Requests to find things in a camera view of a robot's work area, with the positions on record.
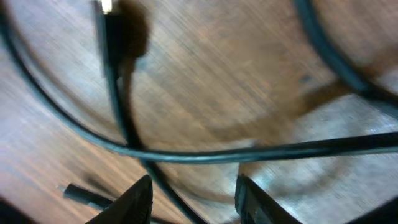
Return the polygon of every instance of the wood grain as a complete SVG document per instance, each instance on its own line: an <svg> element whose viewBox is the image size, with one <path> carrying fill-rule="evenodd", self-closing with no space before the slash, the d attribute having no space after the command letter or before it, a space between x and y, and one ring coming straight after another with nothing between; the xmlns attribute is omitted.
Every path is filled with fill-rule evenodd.
<svg viewBox="0 0 398 224"><path fill-rule="evenodd" d="M314 1L334 43L398 93L398 2ZM47 91L80 121L121 141L102 76L86 0L6 1L30 50L50 76ZM148 0L145 56L131 79L143 141L204 151L398 131L339 84L308 45L289 0ZM77 136L18 77L0 49L0 194L40 223L83 223L97 214L62 198L58 185L95 183L121 194L146 172L135 159ZM237 218L236 175L245 173L304 223L344 223L398 194L396 154L186 166L160 164L210 223ZM189 221L155 187L154 211Z"/></svg>

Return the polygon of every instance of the wooden floor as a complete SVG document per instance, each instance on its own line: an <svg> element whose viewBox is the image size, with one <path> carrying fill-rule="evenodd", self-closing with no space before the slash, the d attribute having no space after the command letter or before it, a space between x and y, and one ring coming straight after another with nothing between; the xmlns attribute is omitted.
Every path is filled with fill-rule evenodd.
<svg viewBox="0 0 398 224"><path fill-rule="evenodd" d="M50 74L32 67L46 90L87 126L121 141L89 1L6 2ZM336 45L398 93L398 1L314 2ZM138 50L146 54L135 61L131 104L149 147L210 151L398 131L398 121L336 81L308 45L290 0L126 4L136 12L132 21L146 24L139 27ZM4 47L0 57L1 197L40 223L83 223L98 212L63 199L56 186L104 186L117 196L146 173L136 159L112 154L67 128L31 94ZM397 154L385 154L159 165L210 223L237 219L238 173L252 177L303 223L344 223L398 194L397 160ZM153 214L189 223L157 186Z"/></svg>

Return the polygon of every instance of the connector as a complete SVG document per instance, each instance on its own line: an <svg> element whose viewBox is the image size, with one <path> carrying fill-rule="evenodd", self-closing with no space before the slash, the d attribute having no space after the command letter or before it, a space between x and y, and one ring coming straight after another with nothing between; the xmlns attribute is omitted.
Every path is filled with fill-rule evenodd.
<svg viewBox="0 0 398 224"><path fill-rule="evenodd" d="M93 7L104 66L119 67L131 48L132 24L113 9L112 0L94 0Z"/></svg>
<svg viewBox="0 0 398 224"><path fill-rule="evenodd" d="M75 184L69 184L66 188L58 188L63 191L64 198L88 205L97 210L105 210L113 203L112 200Z"/></svg>
<svg viewBox="0 0 398 224"><path fill-rule="evenodd" d="M104 14L108 14L112 11L113 2L112 0L99 0L101 1L102 11Z"/></svg>

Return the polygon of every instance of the cable plug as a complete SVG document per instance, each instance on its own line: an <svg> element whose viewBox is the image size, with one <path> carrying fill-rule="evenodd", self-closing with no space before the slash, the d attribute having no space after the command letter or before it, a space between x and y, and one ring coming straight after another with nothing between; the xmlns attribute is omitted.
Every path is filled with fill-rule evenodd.
<svg viewBox="0 0 398 224"><path fill-rule="evenodd" d="M134 39L132 24L124 14L113 9L112 0L94 0L93 7L104 66L119 68Z"/></svg>
<svg viewBox="0 0 398 224"><path fill-rule="evenodd" d="M94 192L91 192L76 184L69 184L68 187L58 187L63 191L63 197L76 202L88 205L97 210L107 209L113 201Z"/></svg>

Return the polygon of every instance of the cable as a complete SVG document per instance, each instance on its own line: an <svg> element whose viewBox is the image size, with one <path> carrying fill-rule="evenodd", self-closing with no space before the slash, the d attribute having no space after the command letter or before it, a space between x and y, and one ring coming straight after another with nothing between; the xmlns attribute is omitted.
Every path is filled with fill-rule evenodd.
<svg viewBox="0 0 398 224"><path fill-rule="evenodd" d="M294 2L304 31L322 60L349 88L379 110L398 119L398 96L365 78L334 48L318 22L311 0L294 0Z"/></svg>
<svg viewBox="0 0 398 224"><path fill-rule="evenodd" d="M10 27L4 14L1 15L1 34L12 60L21 71L21 78L33 90L36 97L41 100L54 115L83 138L120 155L136 157L148 161L174 162L180 164L221 164L229 162L253 162L398 152L397 132L286 144L257 149L241 148L213 152L166 152L154 149L142 151L133 147L127 147L90 131L59 107L59 105L44 92L16 50L12 41Z"/></svg>

